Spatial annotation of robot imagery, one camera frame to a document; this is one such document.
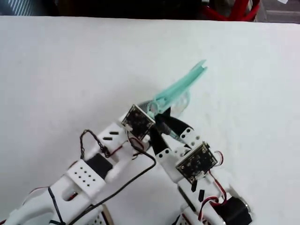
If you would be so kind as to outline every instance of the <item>black cable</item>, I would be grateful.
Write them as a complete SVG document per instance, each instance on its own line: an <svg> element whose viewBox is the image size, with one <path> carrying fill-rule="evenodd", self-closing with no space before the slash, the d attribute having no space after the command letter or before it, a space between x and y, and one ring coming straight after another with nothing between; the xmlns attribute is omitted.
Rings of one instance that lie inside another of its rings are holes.
<svg viewBox="0 0 300 225"><path fill-rule="evenodd" d="M56 203L56 200L55 200L55 196L54 196L54 194L53 194L53 192L52 192L52 190L51 190L50 187L48 187L48 191L49 191L50 197L52 198L53 205L54 205L54 207L55 207L57 216L58 216L58 218L60 219L60 225L66 225L66 223L65 223L65 222L62 220L62 218L61 218L60 210L58 209L58 206L57 206L57 203Z"/></svg>
<svg viewBox="0 0 300 225"><path fill-rule="evenodd" d="M93 136L93 138L96 140L97 144L99 145L100 150L105 154L105 156L107 156L107 154L109 154L108 148L100 142L100 140L91 130L87 129L84 130L83 133L80 135L80 150L81 150L80 159L84 159L85 148L83 147L83 136L86 133L90 133Z"/></svg>
<svg viewBox="0 0 300 225"><path fill-rule="evenodd" d="M133 181L135 181L137 178L139 178L140 176L142 176L143 174L145 174L147 171L149 171L150 169L152 169L153 167L155 167L156 165L156 160L155 158L150 155L149 153L143 151L142 149L138 148L135 146L135 150L137 150L138 152L140 152L141 154L149 157L150 159L153 160L153 164L151 166L149 166L147 169L143 170L142 172L140 172L138 175L136 175L134 178L132 178L131 180L129 180L126 184L124 184L119 190L117 190L115 193L113 193L112 195L108 196L107 198L103 199L102 201L100 201L99 203L87 208L85 211L83 211L81 214L79 214L75 219L73 219L71 221L71 223L69 223L68 225L73 225L74 223L76 223L80 218L82 218L84 215L86 215L87 213L89 213L90 211L92 211L93 209L97 208L99 205L102 205L103 203L105 203L106 201L110 200L111 198L115 197L119 192L121 192L124 188L126 188L130 183L132 183Z"/></svg>

